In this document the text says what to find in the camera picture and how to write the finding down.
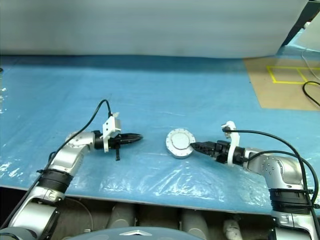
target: white backdrop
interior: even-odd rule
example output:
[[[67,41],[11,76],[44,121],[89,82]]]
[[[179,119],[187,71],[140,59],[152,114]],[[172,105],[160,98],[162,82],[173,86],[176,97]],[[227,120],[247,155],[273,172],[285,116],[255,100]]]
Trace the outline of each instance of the white backdrop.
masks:
[[[273,55],[308,0],[0,0],[2,54]]]

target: white plastic bracket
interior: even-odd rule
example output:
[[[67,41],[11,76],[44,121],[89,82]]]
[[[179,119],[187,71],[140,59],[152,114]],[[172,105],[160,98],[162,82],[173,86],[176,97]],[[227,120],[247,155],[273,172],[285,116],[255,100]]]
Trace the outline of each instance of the white plastic bracket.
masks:
[[[227,121],[226,124],[223,124],[221,127],[223,129],[225,127],[229,127],[230,130],[236,130],[236,125],[233,121]],[[239,143],[240,143],[240,135],[237,132],[225,132],[224,135],[227,139],[231,139],[227,164],[229,166],[233,166],[234,165],[233,164],[233,157],[234,157],[236,147],[238,147]]]
[[[103,149],[104,152],[109,152],[108,140],[114,138],[121,132],[120,120],[116,119],[119,113],[110,116],[107,121],[102,125]]]

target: gray cylinder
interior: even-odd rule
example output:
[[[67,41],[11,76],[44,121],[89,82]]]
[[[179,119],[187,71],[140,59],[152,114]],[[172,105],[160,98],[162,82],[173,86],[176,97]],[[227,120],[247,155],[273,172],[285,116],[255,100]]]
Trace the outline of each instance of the gray cylinder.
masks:
[[[0,234],[2,240],[12,240],[13,238],[10,235],[17,236],[21,240],[36,240],[36,237],[29,230],[18,226],[0,229]]]
[[[118,202],[112,209],[107,229],[133,227],[136,221],[135,205]]]
[[[201,211],[183,209],[181,230],[198,238],[209,240],[209,230]]]

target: blue table surface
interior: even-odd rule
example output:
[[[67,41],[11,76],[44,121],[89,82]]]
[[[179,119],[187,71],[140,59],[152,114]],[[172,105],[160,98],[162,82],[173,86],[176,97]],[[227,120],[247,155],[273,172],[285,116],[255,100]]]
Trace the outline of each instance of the blue table surface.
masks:
[[[287,46],[276,57],[300,59]],[[306,52],[310,60],[320,54]],[[193,209],[268,214],[264,179],[193,153],[175,159],[168,132],[225,140],[221,124],[270,132],[292,143],[320,173],[319,111],[261,108],[242,59],[161,56],[3,56],[0,184],[26,189],[48,154],[80,129],[101,99],[120,112],[122,132],[144,139],[84,159],[68,195]],[[88,130],[101,130],[105,108]],[[242,147],[288,150],[267,137],[241,134]],[[307,173],[309,186],[313,181]]]

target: brown cardboard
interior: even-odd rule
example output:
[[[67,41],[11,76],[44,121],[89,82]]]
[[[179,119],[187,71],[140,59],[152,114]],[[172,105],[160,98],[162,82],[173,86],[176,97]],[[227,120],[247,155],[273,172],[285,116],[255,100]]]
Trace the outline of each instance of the brown cardboard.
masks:
[[[320,76],[320,62],[308,61],[308,63],[313,72]],[[302,91],[305,81],[320,83],[302,59],[250,58],[244,59],[244,64],[262,108],[320,110]],[[320,86],[308,84],[305,89],[310,96],[320,102]]]

